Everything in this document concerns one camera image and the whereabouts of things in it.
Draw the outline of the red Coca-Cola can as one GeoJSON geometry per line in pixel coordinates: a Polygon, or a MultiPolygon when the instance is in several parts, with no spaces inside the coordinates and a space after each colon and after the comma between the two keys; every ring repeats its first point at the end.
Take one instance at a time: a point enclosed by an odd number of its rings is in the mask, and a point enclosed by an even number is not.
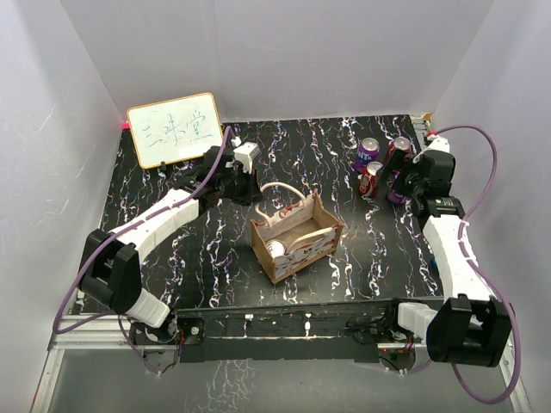
{"type": "Polygon", "coordinates": [[[383,163],[387,163],[396,150],[409,153],[411,151],[411,141],[402,136],[398,136],[393,139],[387,147],[387,152],[383,158],[383,163]]]}
{"type": "Polygon", "coordinates": [[[377,161],[366,165],[359,181],[359,194],[362,197],[373,198],[378,192],[377,172],[383,167],[383,164],[377,161]]]}

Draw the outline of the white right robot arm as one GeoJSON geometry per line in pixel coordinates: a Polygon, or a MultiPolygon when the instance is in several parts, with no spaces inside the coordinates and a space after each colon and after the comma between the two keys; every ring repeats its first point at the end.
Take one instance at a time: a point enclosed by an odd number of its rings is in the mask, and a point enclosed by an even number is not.
{"type": "Polygon", "coordinates": [[[458,234],[465,212],[450,194],[454,172],[455,158],[446,151],[427,150],[415,157],[396,149],[377,174],[378,182],[394,174],[392,191],[411,202],[435,258],[444,299],[439,310],[399,299],[387,308],[383,328],[396,342],[409,335],[425,342],[432,361],[495,367],[511,320],[505,304],[475,272],[467,238],[458,234]]]}

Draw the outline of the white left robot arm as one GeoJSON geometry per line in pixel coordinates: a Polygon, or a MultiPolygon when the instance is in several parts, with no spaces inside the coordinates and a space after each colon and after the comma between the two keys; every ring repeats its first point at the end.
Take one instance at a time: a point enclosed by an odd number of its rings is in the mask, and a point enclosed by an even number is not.
{"type": "Polygon", "coordinates": [[[147,326],[157,342],[176,337],[177,321],[170,307],[146,291],[141,264],[167,237],[198,219],[220,200],[250,206],[262,200],[253,165],[260,153],[255,143],[235,149],[208,150],[203,161],[183,176],[154,206],[130,222],[89,234],[78,282],[80,292],[147,326]]]}

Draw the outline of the patterned canvas tote bag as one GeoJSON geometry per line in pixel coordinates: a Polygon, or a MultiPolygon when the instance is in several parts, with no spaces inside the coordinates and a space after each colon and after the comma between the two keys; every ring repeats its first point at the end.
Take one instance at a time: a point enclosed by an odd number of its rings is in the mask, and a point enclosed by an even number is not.
{"type": "Polygon", "coordinates": [[[318,191],[308,195],[282,182],[269,182],[260,190],[286,188],[300,197],[293,205],[285,206],[269,216],[255,205],[261,217],[251,221],[251,247],[270,281],[275,285],[334,253],[339,245],[344,224],[327,211],[318,191]],[[270,239],[284,243],[283,256],[272,257],[266,249],[270,239]]]}

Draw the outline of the purple Fanta can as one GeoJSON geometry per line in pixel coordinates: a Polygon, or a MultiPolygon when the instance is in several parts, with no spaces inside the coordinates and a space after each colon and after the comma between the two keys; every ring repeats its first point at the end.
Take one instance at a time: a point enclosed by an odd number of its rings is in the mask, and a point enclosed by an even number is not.
{"type": "Polygon", "coordinates": [[[365,167],[376,160],[380,151],[379,142],[374,138],[365,138],[360,141],[357,147],[356,159],[353,168],[362,173],[365,167]]]}
{"type": "Polygon", "coordinates": [[[393,173],[392,185],[388,189],[387,199],[395,206],[402,205],[406,202],[406,196],[404,195],[404,178],[399,171],[393,173]]]}

